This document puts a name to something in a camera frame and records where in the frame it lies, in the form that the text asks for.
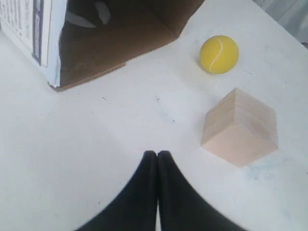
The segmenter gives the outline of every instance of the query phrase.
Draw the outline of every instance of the tennis ball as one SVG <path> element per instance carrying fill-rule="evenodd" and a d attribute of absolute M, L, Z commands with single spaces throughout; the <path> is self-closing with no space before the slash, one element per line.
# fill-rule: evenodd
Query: tennis ball
<path fill-rule="evenodd" d="M 230 71 L 239 59 L 239 49 L 229 37 L 218 35 L 209 38 L 200 50 L 201 66 L 212 74 Z"/>

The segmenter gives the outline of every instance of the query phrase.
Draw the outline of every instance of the open cardboard box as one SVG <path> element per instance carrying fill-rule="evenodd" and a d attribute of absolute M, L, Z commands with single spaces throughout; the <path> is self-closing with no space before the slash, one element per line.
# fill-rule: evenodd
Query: open cardboard box
<path fill-rule="evenodd" d="M 84 1 L 70 0 L 70 4 L 82 9 Z M 66 22 L 60 40 L 59 90 L 100 77 L 174 41 L 203 1 L 105 0 L 111 13 L 108 25 L 85 28 Z"/>

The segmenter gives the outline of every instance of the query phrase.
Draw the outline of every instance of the white table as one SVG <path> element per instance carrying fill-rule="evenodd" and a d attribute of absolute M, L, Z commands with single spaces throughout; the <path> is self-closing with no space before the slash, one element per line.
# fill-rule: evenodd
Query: white table
<path fill-rule="evenodd" d="M 209 37 L 240 60 L 211 76 Z M 0 36 L 0 230 L 71 231 L 102 210 L 145 150 L 170 150 L 192 186 L 251 231 L 308 230 L 308 51 L 252 1 L 206 0 L 174 43 L 56 93 Z M 236 168 L 200 147 L 206 112 L 238 87 L 273 107 L 280 149 Z"/>

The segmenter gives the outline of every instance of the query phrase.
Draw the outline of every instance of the wooden cube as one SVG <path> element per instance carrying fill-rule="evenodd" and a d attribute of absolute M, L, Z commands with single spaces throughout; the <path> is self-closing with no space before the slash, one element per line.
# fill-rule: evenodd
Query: wooden cube
<path fill-rule="evenodd" d="M 276 113 L 234 89 L 206 114 L 202 146 L 242 167 L 278 148 Z"/>

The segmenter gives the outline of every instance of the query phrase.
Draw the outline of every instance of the cube face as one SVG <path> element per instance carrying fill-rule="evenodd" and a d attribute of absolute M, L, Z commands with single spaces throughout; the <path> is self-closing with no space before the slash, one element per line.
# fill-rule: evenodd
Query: cube face
<path fill-rule="evenodd" d="M 206 114 L 202 146 L 245 166 L 277 149 L 275 111 L 235 89 Z"/>

